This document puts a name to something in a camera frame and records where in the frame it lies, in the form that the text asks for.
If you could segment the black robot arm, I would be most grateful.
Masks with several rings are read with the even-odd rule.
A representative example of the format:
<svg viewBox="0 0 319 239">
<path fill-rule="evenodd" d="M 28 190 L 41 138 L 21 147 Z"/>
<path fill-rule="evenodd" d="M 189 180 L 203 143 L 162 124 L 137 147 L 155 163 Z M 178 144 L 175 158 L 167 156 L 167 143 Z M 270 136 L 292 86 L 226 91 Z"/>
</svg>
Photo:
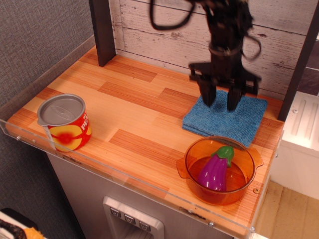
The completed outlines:
<svg viewBox="0 0 319 239">
<path fill-rule="evenodd" d="M 228 88 L 227 109 L 233 111 L 244 94 L 257 94 L 261 80 L 242 65 L 243 41 L 253 18 L 246 0 L 204 0 L 200 4 L 211 34 L 211 61 L 191 63 L 190 79 L 197 82 L 202 100 L 209 107 L 215 101 L 216 87 Z"/>
</svg>

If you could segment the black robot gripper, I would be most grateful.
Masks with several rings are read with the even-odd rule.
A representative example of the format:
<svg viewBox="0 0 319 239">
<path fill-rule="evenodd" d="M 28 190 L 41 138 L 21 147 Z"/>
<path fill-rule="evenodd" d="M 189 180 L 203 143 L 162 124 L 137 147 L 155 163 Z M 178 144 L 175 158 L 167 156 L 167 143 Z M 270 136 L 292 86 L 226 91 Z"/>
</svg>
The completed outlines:
<svg viewBox="0 0 319 239">
<path fill-rule="evenodd" d="M 196 81 L 203 102 L 212 106 L 216 98 L 216 87 L 230 88 L 227 95 L 227 109 L 236 110 L 246 93 L 256 95 L 261 78 L 246 70 L 242 65 L 242 46 L 234 49 L 209 47 L 210 62 L 189 64 L 190 79 Z"/>
</svg>

